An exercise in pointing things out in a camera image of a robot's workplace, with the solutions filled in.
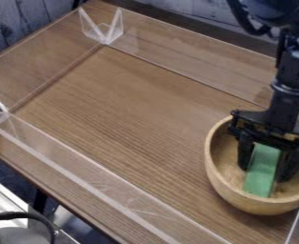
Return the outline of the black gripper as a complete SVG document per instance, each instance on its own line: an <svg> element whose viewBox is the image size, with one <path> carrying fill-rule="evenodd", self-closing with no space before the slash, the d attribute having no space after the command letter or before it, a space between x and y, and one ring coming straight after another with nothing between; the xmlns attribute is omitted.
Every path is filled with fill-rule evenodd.
<svg viewBox="0 0 299 244"><path fill-rule="evenodd" d="M240 169L250 168L255 144L264 144L282 150L276 181L287 182L299 171L299 88L275 85L266 111L234 110L231 116L230 131L239 141Z"/></svg>

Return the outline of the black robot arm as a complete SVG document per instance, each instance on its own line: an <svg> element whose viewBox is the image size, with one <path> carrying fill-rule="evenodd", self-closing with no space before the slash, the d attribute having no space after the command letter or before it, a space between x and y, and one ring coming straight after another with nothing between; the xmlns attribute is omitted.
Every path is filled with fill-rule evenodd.
<svg viewBox="0 0 299 244"><path fill-rule="evenodd" d="M244 170L258 144L282 151L276 180L286 182L299 171L299 0L227 2L250 34L262 36L280 30L270 107L263 112L232 111L230 133L239 141L238 164Z"/></svg>

